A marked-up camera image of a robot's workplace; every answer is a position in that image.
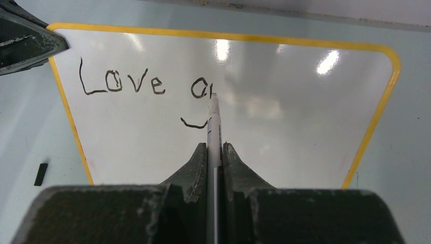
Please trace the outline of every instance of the yellow border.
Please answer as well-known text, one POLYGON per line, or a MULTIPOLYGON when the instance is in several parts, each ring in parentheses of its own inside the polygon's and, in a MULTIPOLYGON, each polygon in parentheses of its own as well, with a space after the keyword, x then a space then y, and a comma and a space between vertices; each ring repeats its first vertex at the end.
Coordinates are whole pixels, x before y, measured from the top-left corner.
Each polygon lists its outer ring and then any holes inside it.
MULTIPOLYGON (((356 42, 339 42, 339 41, 326 41, 326 40, 314 40, 314 39, 303 39, 303 38, 288 38, 288 37, 272 37, 272 36, 259 36, 259 35, 245 35, 245 34, 230 34, 230 33, 214 33, 214 32, 199 32, 194 30, 176 30, 176 29, 155 29, 155 28, 141 28, 141 27, 127 27, 127 26, 111 26, 111 25, 96 25, 96 24, 77 24, 77 23, 53 23, 47 27, 48 30, 54 31, 56 29, 81 29, 86 31, 101 31, 101 32, 119 32, 119 33, 134 33, 134 34, 149 34, 149 35, 163 35, 163 36, 179 36, 179 37, 195 37, 195 38, 208 38, 208 39, 227 39, 234 41, 249 41, 249 42, 266 42, 276 44, 289 44, 299 46, 310 46, 310 47, 325 47, 325 48, 338 48, 338 49, 352 49, 352 50, 363 50, 363 51, 374 51, 385 54, 392 62, 392 74, 386 85, 385 91, 382 94, 377 109, 374 113, 373 118, 365 132, 364 138, 359 146, 353 163, 350 166, 349 172, 343 182, 342 188, 345 189, 349 186, 350 181, 353 178, 356 169, 359 166, 362 155, 365 152, 366 146, 371 139, 374 129, 379 122, 380 116, 383 113, 383 109, 389 100, 390 94, 398 80, 399 73, 401 71, 401 61, 398 55, 391 48, 370 43, 356 43, 356 42)), ((55 80, 57 82, 58 90, 63 100, 63 104, 66 109, 66 113, 69 118, 69 122, 72 126, 73 135, 75 136, 76 143, 78 145, 79 153, 82 157, 85 172, 88 177, 88 181, 93 185, 93 179, 88 169, 87 161, 85 159, 84 151, 76 131, 75 123, 73 122, 72 114, 70 112, 69 104, 67 103, 66 95, 63 90, 63 86, 60 81, 57 67, 55 65, 54 58, 49 58, 52 71, 54 73, 55 80)))

